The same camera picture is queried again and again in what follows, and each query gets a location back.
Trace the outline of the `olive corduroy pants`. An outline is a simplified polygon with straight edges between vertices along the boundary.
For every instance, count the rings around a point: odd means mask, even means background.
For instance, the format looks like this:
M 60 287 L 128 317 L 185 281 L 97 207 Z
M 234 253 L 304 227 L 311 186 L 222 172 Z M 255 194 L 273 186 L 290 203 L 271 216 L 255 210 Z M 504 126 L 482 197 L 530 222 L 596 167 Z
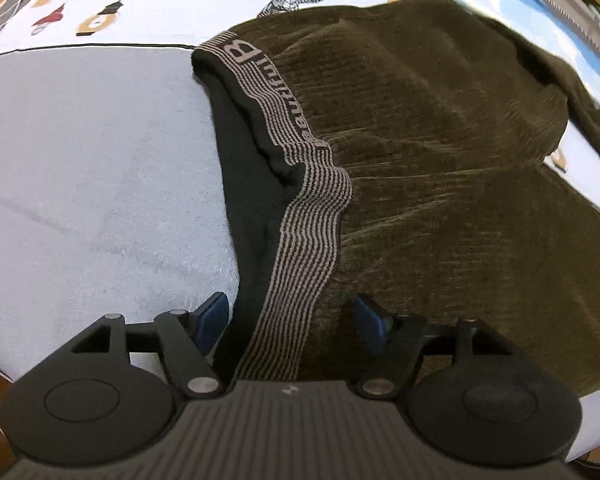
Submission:
M 600 104 L 563 60 L 451 0 L 275 14 L 192 55 L 239 273 L 226 379 L 343 378 L 351 299 L 480 318 L 600 389 L 600 212 L 545 165 Z

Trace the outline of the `printed white grey bedsheet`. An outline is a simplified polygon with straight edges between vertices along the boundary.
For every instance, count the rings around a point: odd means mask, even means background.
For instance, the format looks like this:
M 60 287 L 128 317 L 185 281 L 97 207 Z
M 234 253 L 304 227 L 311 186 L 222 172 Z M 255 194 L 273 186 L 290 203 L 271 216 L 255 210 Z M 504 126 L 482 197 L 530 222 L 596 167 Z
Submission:
M 386 0 L 317 0 L 374 6 Z M 298 10 L 301 0 L 274 0 Z M 111 307 L 146 321 L 237 262 L 190 51 L 268 0 L 0 6 L 0 370 L 16 379 Z

